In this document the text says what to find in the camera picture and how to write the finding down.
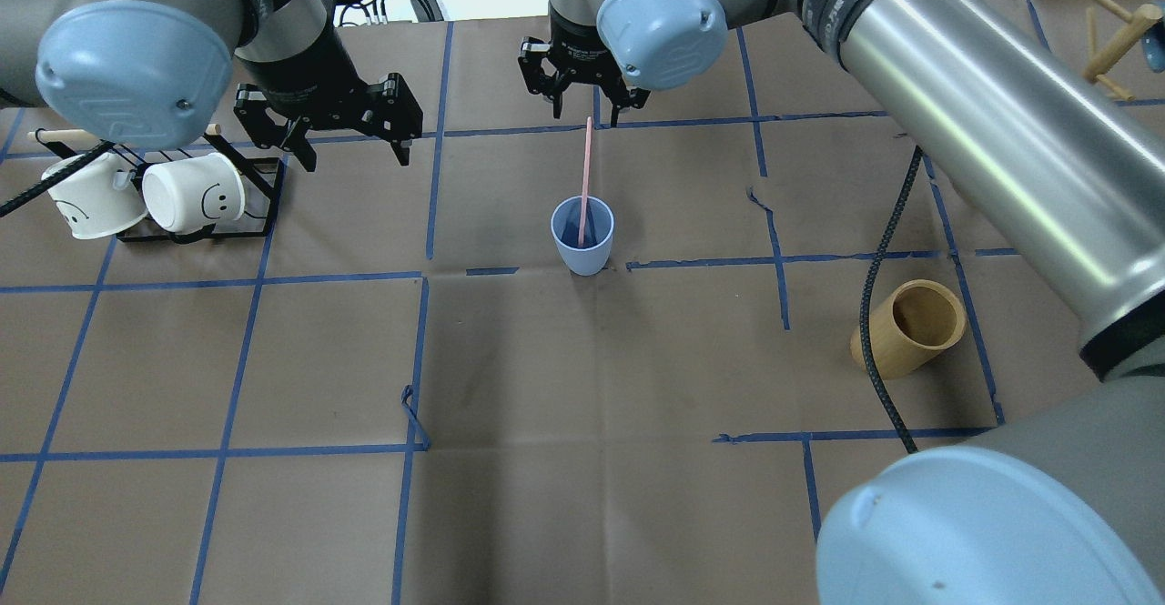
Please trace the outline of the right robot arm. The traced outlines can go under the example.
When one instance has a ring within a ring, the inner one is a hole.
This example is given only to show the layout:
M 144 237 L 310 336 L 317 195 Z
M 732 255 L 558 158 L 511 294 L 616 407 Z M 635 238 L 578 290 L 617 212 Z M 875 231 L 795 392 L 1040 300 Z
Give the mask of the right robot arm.
M 820 527 L 824 604 L 1162 603 L 1162 139 L 981 0 L 549 0 L 550 103 L 679 87 L 798 16 L 1080 318 L 1099 386 L 908 453 Z

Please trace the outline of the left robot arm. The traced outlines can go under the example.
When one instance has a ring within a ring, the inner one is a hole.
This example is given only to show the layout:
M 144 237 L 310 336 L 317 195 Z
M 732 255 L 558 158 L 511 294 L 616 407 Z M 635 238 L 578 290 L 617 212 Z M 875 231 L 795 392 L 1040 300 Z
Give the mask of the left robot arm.
M 313 170 L 309 133 L 381 139 L 401 166 L 423 133 L 405 78 L 363 80 L 333 22 L 354 0 L 3 0 L 5 108 L 50 108 L 104 141 L 192 142 L 236 66 L 234 115 L 250 145 Z

